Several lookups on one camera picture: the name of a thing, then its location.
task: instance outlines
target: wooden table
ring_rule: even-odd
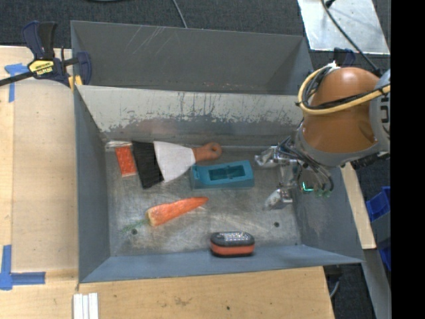
[[[26,47],[0,47],[0,78],[32,59]],[[9,102],[0,88],[0,248],[11,244],[12,272],[44,271],[46,283],[0,291],[0,318],[71,318],[73,295],[90,292],[101,319],[334,318],[320,266],[79,284],[72,91],[34,78],[15,89]],[[362,246],[375,248],[355,172],[343,177]]]

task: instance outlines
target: clamp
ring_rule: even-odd
[[[43,23],[31,21],[23,28],[23,40],[34,54],[34,60],[27,65],[27,72],[0,80],[0,86],[33,77],[35,79],[54,80],[61,82],[67,87],[71,87],[71,77],[67,73],[66,67],[73,64],[78,64],[79,66],[78,71],[82,83],[89,83],[92,75],[92,67],[90,57],[86,51],[78,52],[76,57],[65,60],[64,49],[62,47],[61,59],[55,57],[53,39],[57,26],[52,21]]]

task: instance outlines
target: brush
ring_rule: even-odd
[[[144,189],[157,183],[170,182],[183,175],[193,164],[216,160],[222,153],[220,144],[216,142],[197,148],[158,141],[133,141],[132,144],[135,164]]]

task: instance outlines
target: toy carrot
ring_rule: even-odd
[[[162,203],[149,208],[145,216],[149,220],[149,224],[156,227],[203,205],[208,200],[208,197],[200,196],[180,199],[172,203]]]

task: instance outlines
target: green light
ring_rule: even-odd
[[[304,191],[314,191],[314,188],[307,188],[305,186],[305,182],[303,182],[303,189],[304,189]]]

